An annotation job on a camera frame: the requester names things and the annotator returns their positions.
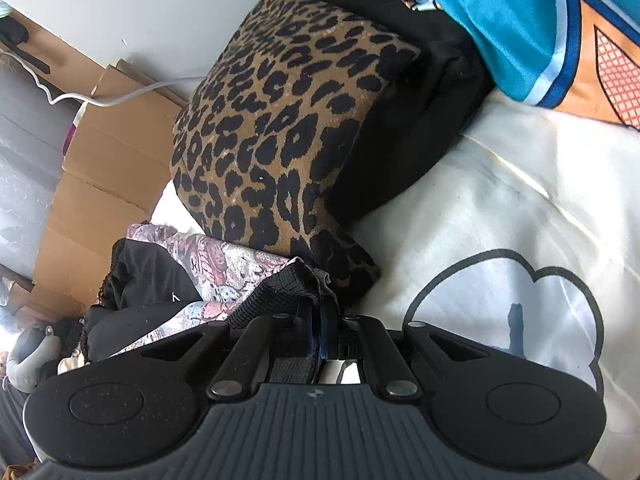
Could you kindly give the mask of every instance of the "green object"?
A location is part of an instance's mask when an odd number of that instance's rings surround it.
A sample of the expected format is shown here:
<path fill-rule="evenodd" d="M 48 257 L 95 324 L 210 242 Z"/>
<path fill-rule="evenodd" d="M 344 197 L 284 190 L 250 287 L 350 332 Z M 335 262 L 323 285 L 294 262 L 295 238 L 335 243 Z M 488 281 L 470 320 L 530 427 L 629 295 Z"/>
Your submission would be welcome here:
<path fill-rule="evenodd" d="M 9 7 L 8 4 L 4 3 L 4 1 L 0 0 L 0 18 L 4 18 L 11 14 L 13 9 Z"/>

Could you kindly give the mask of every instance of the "ribbed gray surface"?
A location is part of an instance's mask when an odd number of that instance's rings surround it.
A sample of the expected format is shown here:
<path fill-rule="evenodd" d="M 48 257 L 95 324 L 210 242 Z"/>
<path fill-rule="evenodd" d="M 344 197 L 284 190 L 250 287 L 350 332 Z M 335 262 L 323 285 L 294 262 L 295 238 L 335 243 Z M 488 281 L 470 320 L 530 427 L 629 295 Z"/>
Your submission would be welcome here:
<path fill-rule="evenodd" d="M 180 449 L 121 472 L 46 463 L 30 478 L 136 480 L 599 479 L 583 464 L 538 474 L 475 464 L 444 446 L 411 406 L 387 404 L 366 384 L 264 384 L 247 402 L 220 405 Z"/>

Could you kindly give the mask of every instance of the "leopard print fabric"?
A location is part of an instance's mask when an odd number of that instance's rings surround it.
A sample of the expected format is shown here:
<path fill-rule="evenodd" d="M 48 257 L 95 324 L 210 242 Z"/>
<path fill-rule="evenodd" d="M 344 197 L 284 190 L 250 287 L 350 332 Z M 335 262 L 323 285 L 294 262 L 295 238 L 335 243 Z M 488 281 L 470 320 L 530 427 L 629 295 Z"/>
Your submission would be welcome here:
<path fill-rule="evenodd" d="M 313 0 L 261 0 L 178 115 L 174 184 L 207 235 L 300 256 L 350 303 L 371 257 L 324 208 L 360 125 L 419 50 Z"/>

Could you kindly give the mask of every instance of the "white cable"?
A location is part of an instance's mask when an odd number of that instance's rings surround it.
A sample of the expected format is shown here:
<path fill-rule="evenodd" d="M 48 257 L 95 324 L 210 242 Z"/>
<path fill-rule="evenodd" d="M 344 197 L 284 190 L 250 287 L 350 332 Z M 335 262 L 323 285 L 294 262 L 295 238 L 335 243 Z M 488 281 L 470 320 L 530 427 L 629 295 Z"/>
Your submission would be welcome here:
<path fill-rule="evenodd" d="M 22 58 L 20 58 L 19 56 L 16 56 L 13 52 L 6 52 L 4 50 L 0 50 L 0 54 L 5 54 L 6 56 L 13 57 L 18 63 L 22 65 L 22 67 L 27 72 L 31 74 L 31 76 L 33 77 L 33 80 L 36 82 L 36 86 L 44 90 L 44 93 L 47 94 L 47 101 L 49 101 L 50 105 L 57 104 L 64 99 L 76 99 L 78 101 L 84 101 L 85 103 L 89 103 L 94 106 L 106 108 L 109 106 L 122 104 L 123 102 L 128 101 L 129 99 L 133 99 L 146 92 L 151 92 L 152 90 L 156 90 L 164 86 L 171 86 L 177 83 L 184 83 L 186 81 L 202 81 L 204 79 L 204 76 L 191 76 L 191 77 L 179 77 L 177 79 L 171 79 L 169 81 L 161 81 L 159 83 L 153 83 L 152 85 L 149 85 L 149 86 L 144 86 L 142 88 L 139 88 L 135 92 L 131 92 L 130 94 L 123 95 L 122 97 L 118 97 L 117 99 L 113 99 L 111 101 L 98 101 L 96 99 L 93 99 L 92 97 L 87 97 L 86 95 L 82 95 L 82 94 L 62 94 L 61 96 L 58 96 L 55 99 L 52 99 L 51 92 L 49 91 L 49 89 L 40 82 L 40 80 L 38 79 L 38 75 L 22 60 Z"/>

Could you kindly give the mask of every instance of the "leopard print pillow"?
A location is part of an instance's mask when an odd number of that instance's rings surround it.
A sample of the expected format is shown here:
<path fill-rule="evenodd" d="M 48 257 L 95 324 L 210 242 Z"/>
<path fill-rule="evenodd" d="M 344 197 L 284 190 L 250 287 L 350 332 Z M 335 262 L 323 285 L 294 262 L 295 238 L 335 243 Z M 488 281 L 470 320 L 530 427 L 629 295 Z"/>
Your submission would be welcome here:
<path fill-rule="evenodd" d="M 178 115 L 178 196 L 207 235 L 300 256 L 356 300 L 378 269 L 324 202 L 372 104 L 418 54 L 330 4 L 261 0 Z"/>

